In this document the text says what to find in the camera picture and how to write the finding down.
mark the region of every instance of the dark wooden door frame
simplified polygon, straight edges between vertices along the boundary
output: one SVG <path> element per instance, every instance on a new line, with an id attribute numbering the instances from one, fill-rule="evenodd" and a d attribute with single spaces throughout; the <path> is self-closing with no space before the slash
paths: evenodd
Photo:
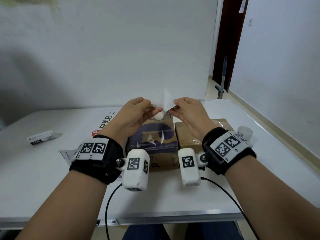
<path id="1" fill-rule="evenodd" d="M 239 13 L 242 0 L 223 0 L 212 79 L 221 85 L 223 59 L 228 57 L 225 90 L 230 86 L 248 1 L 246 0 L 244 12 Z"/>

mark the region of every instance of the hand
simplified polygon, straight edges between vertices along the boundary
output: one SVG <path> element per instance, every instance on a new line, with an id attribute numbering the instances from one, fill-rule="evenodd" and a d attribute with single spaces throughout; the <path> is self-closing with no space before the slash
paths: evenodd
<path id="1" fill-rule="evenodd" d="M 120 109 L 99 134 L 108 136 L 124 146 L 129 136 L 136 133 L 146 120 L 161 111 L 162 108 L 154 108 L 150 100 L 143 97 L 134 98 Z"/>
<path id="2" fill-rule="evenodd" d="M 202 141 L 205 135 L 217 126 L 210 120 L 205 108 L 197 99 L 182 97 L 175 99 L 174 104 L 181 109 L 170 109 L 168 112 L 182 120 L 191 135 Z"/>

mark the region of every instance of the blue jeans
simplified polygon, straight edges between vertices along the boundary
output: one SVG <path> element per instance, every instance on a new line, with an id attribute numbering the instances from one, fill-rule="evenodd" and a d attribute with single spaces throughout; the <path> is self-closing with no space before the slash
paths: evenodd
<path id="1" fill-rule="evenodd" d="M 185 240 L 243 240 L 233 221 L 189 223 Z M 131 225 L 122 240 L 170 240 L 162 224 Z"/>

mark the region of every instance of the baseboard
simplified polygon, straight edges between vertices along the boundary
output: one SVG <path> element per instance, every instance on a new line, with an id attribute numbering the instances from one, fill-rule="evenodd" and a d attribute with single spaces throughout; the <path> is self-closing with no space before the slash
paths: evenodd
<path id="1" fill-rule="evenodd" d="M 251 107 L 246 101 L 244 101 L 242 98 L 237 96 L 234 92 L 231 90 L 228 91 L 228 93 L 234 97 L 235 100 L 237 100 L 243 107 L 245 107 L 247 110 L 249 110 L 254 116 L 256 116 L 259 120 L 261 120 L 264 124 L 266 124 L 270 129 L 272 129 L 277 135 L 282 138 L 284 141 L 286 141 L 291 147 L 293 147 L 295 150 L 298 151 L 306 160 L 308 160 L 313 166 L 315 166 L 318 170 L 320 170 L 320 159 L 314 155 L 312 152 L 310 152 L 308 149 L 306 149 L 304 146 L 302 146 L 298 141 L 293 139 L 290 135 L 288 135 L 286 132 L 284 132 L 282 129 L 280 129 L 278 126 L 276 126 L 273 122 L 268 120 L 265 116 L 263 116 L 261 113 L 259 113 L 257 110 L 255 110 L 253 107 Z"/>

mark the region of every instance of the brown cardboard box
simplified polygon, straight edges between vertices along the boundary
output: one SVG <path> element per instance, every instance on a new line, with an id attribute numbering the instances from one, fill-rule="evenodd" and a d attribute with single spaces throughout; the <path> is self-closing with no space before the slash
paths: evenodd
<path id="1" fill-rule="evenodd" d="M 226 130 L 233 131 L 233 128 L 226 119 L 213 119 L 212 121 Z M 179 142 L 179 149 L 192 148 L 195 153 L 203 151 L 202 142 L 191 135 L 184 122 L 176 122 L 174 125 Z"/>
<path id="2" fill-rule="evenodd" d="M 128 139 L 127 152 L 144 149 L 150 156 L 150 172 L 179 168 L 178 140 L 173 118 L 166 113 L 162 120 L 147 120 Z"/>

